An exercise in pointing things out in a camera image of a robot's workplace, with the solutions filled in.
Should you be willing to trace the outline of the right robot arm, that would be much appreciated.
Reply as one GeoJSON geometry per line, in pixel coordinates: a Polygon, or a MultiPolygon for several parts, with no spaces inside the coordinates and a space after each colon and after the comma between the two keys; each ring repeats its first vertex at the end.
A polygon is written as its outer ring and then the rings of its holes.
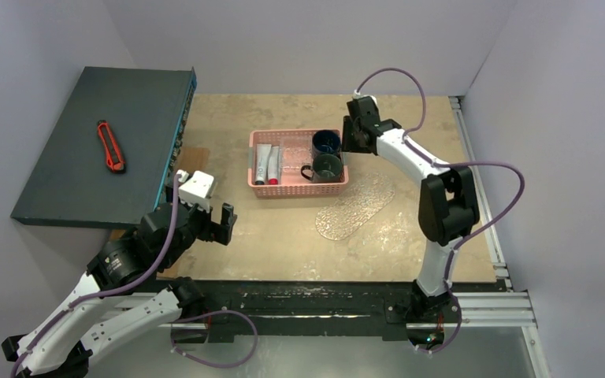
{"type": "Polygon", "coordinates": [[[379,156],[418,186],[418,224],[426,244],[407,313],[428,321],[450,301],[457,245],[480,220],[473,173],[466,167],[448,167],[415,143],[396,121],[382,119],[373,97],[357,94],[347,110],[342,150],[379,156]]]}

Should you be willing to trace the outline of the pink plastic basket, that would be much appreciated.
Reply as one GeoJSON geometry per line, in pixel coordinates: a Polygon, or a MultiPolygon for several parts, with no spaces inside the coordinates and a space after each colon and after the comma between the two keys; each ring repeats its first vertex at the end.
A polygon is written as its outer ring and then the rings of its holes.
{"type": "Polygon", "coordinates": [[[303,198],[339,195],[349,183],[348,164],[338,183],[312,183],[305,179],[300,169],[309,165],[312,158],[312,138],[315,129],[280,129],[252,131],[249,139],[247,184],[258,198],[303,198]],[[268,144],[280,148],[280,178],[278,184],[256,184],[258,146],[268,144]]]}

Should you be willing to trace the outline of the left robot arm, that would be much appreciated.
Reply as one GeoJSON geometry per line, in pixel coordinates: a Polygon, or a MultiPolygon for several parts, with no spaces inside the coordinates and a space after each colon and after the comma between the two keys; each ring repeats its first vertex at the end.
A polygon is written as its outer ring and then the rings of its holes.
{"type": "Polygon", "coordinates": [[[11,377],[84,377],[109,352],[159,325],[211,317],[205,296],[193,279],[163,282],[144,303],[109,320],[104,313],[137,292],[153,288],[156,275],[169,268],[196,241],[228,245],[237,220],[224,204],[221,221],[199,205],[175,200],[143,216],[120,238],[110,240],[87,265],[72,292],[27,335],[2,342],[11,377]]]}

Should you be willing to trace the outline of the clear textured oval tray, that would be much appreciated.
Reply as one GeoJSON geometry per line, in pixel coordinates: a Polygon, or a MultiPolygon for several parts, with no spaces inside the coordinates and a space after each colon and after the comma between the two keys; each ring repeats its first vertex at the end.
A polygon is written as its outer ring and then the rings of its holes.
{"type": "Polygon", "coordinates": [[[315,218],[317,232],[325,239],[340,241],[355,233],[395,197],[394,181],[382,173],[366,173],[350,183],[315,218]]]}

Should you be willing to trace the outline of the clear plastic soap dish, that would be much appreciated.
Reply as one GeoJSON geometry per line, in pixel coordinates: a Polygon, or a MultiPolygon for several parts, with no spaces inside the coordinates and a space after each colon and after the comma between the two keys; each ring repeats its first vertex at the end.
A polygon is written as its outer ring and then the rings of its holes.
{"type": "Polygon", "coordinates": [[[283,137],[280,142],[280,178],[296,180],[302,166],[312,161],[311,141],[305,137],[283,137]]]}

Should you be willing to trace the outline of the dark green mug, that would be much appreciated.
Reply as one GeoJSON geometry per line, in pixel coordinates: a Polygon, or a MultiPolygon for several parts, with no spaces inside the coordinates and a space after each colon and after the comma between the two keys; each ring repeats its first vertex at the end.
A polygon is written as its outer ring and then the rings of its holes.
{"type": "Polygon", "coordinates": [[[342,173],[343,162],[333,154],[319,154],[311,165],[300,169],[301,176],[311,183],[339,183],[342,173]]]}

